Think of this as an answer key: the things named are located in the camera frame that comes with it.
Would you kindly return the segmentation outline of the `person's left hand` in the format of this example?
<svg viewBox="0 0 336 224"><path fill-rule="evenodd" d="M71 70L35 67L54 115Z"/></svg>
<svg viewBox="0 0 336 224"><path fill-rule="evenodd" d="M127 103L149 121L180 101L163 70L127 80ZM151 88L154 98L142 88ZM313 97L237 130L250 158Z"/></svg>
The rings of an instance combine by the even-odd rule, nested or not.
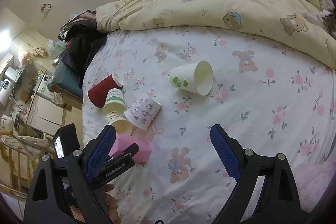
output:
<svg viewBox="0 0 336 224"><path fill-rule="evenodd" d="M117 209L118 209L117 200L113 196L108 194L108 192L110 192L113 189L114 189L113 184L106 184L105 185L106 205L108 207L108 215L110 217L110 220L114 224L120 224L121 223L121 218L120 218L120 216L118 214L118 211L117 211ZM72 214L75 217L75 219L85 223L85 219L82 216L79 209L76 209L74 206L71 206L71 210L72 210Z"/></svg>

